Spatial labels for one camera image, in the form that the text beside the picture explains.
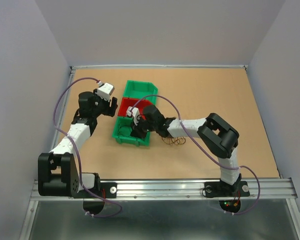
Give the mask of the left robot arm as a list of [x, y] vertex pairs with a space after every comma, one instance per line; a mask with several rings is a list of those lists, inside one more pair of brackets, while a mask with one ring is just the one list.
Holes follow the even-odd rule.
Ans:
[[75, 163], [74, 146], [80, 149], [92, 136], [100, 115], [115, 115], [117, 101], [116, 97], [110, 101], [101, 98], [96, 90], [78, 95], [78, 109], [68, 132], [55, 148], [38, 157], [38, 192], [41, 196], [105, 196], [97, 173], [83, 173], [80, 176]]

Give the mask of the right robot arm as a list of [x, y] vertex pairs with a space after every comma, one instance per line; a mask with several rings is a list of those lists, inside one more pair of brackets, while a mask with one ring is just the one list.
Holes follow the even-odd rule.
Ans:
[[143, 139], [148, 132], [156, 132], [166, 139], [200, 138], [221, 165], [221, 192], [232, 195], [238, 190], [241, 181], [237, 160], [239, 133], [218, 114], [180, 120], [176, 117], [164, 117], [155, 105], [148, 105], [142, 112], [137, 107], [129, 106], [126, 115], [133, 118], [130, 135], [135, 138]]

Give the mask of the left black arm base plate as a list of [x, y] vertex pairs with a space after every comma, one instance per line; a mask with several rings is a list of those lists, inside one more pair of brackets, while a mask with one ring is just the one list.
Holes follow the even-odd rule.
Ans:
[[[84, 184], [84, 186], [93, 194], [106, 198], [115, 199], [117, 197], [118, 185], [114, 181], [95, 183], [93, 187]], [[91, 199], [93, 196], [80, 186], [79, 191], [73, 195], [75, 199]]]

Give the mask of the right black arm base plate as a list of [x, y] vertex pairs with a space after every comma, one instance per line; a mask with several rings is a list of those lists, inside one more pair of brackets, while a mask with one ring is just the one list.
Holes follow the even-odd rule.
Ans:
[[246, 181], [240, 181], [234, 185], [228, 185], [221, 181], [205, 182], [201, 193], [206, 198], [225, 198], [225, 197], [249, 197], [250, 191], [243, 190], [243, 186], [248, 185]]

